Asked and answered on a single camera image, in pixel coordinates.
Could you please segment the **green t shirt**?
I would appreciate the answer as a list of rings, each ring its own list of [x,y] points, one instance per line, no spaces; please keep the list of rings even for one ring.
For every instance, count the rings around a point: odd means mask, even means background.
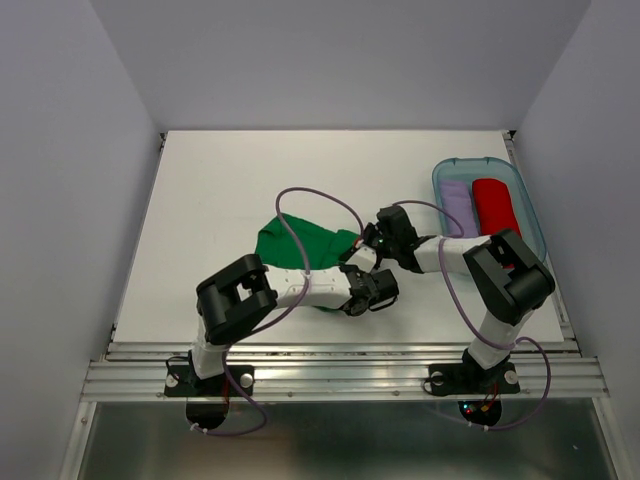
[[[255,253],[276,292],[278,319],[297,307],[334,311],[348,301],[349,283],[338,257],[355,240],[351,231],[331,231],[288,214],[272,219],[258,232]]]

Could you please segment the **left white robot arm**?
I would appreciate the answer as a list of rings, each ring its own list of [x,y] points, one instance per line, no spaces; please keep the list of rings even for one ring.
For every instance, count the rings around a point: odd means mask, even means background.
[[[215,392],[222,384],[223,353],[251,336],[273,311],[311,306],[355,317],[398,296],[389,270],[369,273],[350,264],[286,269],[264,264],[257,254],[245,255],[196,287],[199,326],[189,352],[188,382],[199,393]]]

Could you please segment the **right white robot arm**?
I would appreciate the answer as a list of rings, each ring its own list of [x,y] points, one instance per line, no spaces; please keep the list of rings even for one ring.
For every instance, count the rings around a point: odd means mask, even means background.
[[[554,293],[555,280],[514,230],[473,234],[459,218],[441,210],[453,223],[449,234],[420,236],[404,204],[400,201],[380,209],[376,221],[364,228],[362,243],[375,251],[377,263],[389,259],[415,274],[442,275],[454,306],[474,336],[461,362],[452,368],[466,387],[482,390],[523,341],[519,336],[522,327]],[[473,280],[485,306],[479,327],[464,311],[451,282],[452,273]]]

